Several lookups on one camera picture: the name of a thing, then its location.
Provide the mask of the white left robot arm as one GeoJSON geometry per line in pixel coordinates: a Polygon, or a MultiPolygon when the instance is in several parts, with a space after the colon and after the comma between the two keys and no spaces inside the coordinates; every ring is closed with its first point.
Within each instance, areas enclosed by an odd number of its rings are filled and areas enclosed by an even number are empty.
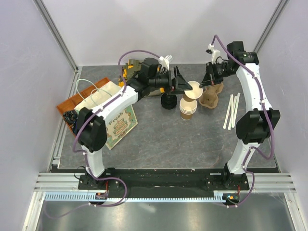
{"type": "Polygon", "coordinates": [[[86,171],[91,175],[89,184],[95,189],[105,185],[105,171],[102,148],[107,141],[106,125],[125,108],[148,96],[151,91],[163,88],[165,94],[183,94],[192,86],[180,74],[178,67],[173,70],[163,65],[162,60],[145,58],[139,71],[124,84],[119,92],[98,106],[83,107],[77,117],[76,137],[86,162],[86,171]]]}

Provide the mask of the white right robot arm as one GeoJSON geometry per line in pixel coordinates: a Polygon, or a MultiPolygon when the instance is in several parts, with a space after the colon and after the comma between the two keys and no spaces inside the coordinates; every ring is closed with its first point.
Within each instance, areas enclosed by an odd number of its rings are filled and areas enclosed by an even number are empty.
{"type": "Polygon", "coordinates": [[[211,61],[206,64],[205,76],[200,88],[222,83],[225,77],[236,75],[242,86],[246,105],[245,115],[236,123],[237,145],[231,159],[227,162],[227,172],[220,177],[221,186],[232,189],[237,185],[236,175],[246,172],[247,164],[254,151],[265,139],[274,143],[273,130],[281,114],[269,103],[260,78],[259,59],[255,52],[244,50],[241,41],[234,41],[222,47],[227,54],[227,60],[217,62],[220,52],[210,43],[207,53],[211,61]]]}

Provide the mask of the brown paper coffee cup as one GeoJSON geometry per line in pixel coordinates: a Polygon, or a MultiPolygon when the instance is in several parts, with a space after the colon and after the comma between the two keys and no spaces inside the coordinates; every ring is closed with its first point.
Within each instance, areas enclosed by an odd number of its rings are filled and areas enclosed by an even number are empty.
{"type": "Polygon", "coordinates": [[[204,91],[203,88],[200,88],[200,83],[196,81],[189,81],[188,83],[192,87],[192,90],[185,90],[183,98],[188,102],[199,99],[204,91]]]}

